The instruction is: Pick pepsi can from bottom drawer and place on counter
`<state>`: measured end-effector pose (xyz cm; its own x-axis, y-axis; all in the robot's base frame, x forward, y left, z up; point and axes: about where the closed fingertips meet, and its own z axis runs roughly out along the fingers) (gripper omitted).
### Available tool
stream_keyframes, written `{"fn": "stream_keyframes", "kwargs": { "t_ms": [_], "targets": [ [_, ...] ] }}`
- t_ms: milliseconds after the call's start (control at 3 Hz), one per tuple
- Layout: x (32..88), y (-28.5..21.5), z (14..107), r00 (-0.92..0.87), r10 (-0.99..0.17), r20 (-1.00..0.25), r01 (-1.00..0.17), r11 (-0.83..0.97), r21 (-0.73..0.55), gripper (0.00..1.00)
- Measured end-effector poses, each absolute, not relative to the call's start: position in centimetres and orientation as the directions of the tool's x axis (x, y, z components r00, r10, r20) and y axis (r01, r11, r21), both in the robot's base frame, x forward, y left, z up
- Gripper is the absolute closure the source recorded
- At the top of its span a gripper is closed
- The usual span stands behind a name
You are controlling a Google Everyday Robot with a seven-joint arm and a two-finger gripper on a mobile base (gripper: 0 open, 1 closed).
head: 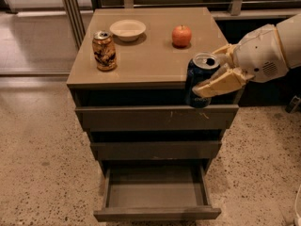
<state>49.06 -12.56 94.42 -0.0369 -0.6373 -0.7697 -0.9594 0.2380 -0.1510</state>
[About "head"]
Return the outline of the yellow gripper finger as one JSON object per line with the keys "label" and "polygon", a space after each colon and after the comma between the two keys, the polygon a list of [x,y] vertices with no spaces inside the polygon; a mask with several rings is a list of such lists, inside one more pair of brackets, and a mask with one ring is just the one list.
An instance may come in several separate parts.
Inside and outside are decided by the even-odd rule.
{"label": "yellow gripper finger", "polygon": [[213,51],[213,54],[219,59],[220,65],[228,65],[230,68],[236,68],[238,64],[234,59],[234,50],[236,44],[226,44],[219,49]]}
{"label": "yellow gripper finger", "polygon": [[253,77],[240,68],[218,70],[210,79],[193,86],[192,91],[199,97],[210,98],[239,90]]}

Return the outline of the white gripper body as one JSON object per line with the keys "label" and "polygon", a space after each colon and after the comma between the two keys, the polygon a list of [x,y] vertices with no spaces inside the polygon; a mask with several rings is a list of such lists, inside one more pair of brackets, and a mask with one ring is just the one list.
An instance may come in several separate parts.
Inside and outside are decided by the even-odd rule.
{"label": "white gripper body", "polygon": [[250,80],[265,83],[283,77],[289,71],[277,29],[267,24],[246,34],[233,51],[233,62]]}

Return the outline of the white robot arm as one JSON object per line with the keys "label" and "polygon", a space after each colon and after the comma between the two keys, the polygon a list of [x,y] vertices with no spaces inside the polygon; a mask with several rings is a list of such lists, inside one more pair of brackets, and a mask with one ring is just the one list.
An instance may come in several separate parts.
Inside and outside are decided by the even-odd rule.
{"label": "white robot arm", "polygon": [[247,82],[265,83],[301,65],[301,15],[247,33],[237,44],[213,52],[221,67],[193,86],[199,97],[210,98],[241,89]]}

